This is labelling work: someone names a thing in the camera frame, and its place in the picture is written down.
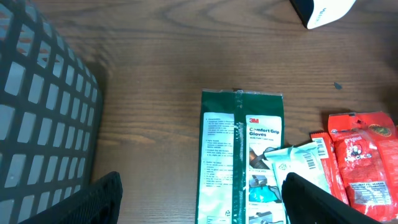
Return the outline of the green white package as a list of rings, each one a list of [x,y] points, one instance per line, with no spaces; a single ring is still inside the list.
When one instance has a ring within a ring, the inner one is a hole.
[[[266,157],[283,145],[282,94],[204,90],[196,223],[287,223]]]

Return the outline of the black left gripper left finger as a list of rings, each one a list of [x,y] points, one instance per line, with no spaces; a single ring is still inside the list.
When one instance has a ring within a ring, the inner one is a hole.
[[[117,224],[122,196],[120,174],[112,171],[22,224]]]

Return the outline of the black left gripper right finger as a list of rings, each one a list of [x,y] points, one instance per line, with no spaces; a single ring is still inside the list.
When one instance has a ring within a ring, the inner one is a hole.
[[[287,174],[281,190],[291,223],[380,224],[294,172]]]

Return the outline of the red stick sachet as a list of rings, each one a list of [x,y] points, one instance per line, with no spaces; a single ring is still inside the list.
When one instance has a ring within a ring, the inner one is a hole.
[[[318,155],[332,196],[349,205],[330,135],[326,132],[316,132],[310,137],[318,146]]]

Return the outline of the light green wipes pack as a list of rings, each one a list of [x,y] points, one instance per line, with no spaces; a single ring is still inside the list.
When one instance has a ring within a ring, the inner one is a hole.
[[[282,192],[282,184],[287,174],[294,172],[325,192],[331,193],[315,142],[299,147],[265,151],[264,156],[272,164],[279,192]]]

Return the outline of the red snack bag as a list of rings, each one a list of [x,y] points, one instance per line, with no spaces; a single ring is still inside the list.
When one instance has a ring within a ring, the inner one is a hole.
[[[351,207],[379,221],[397,218],[397,128],[384,112],[328,118]]]

